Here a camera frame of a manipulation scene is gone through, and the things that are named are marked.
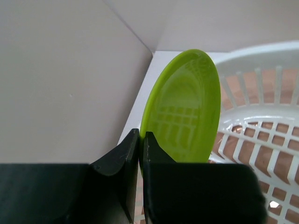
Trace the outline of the lime green plate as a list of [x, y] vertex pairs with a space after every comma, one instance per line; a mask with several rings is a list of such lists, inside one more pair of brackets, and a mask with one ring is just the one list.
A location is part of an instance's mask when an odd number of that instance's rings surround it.
[[174, 57], [158, 76], [145, 105], [140, 143], [153, 133], [176, 162], [206, 163], [221, 114], [221, 85], [211, 57], [189, 49]]

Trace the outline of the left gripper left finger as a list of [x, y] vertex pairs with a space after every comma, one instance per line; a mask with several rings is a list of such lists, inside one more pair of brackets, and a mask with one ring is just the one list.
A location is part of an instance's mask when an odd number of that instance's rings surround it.
[[1, 164], [1, 223], [133, 223], [138, 143], [139, 131], [132, 129], [91, 164]]

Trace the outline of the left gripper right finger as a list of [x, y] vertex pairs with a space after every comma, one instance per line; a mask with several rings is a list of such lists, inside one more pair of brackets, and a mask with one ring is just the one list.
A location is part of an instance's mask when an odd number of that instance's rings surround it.
[[148, 224], [264, 224], [266, 200], [253, 170], [235, 163], [179, 163], [146, 133], [143, 207]]

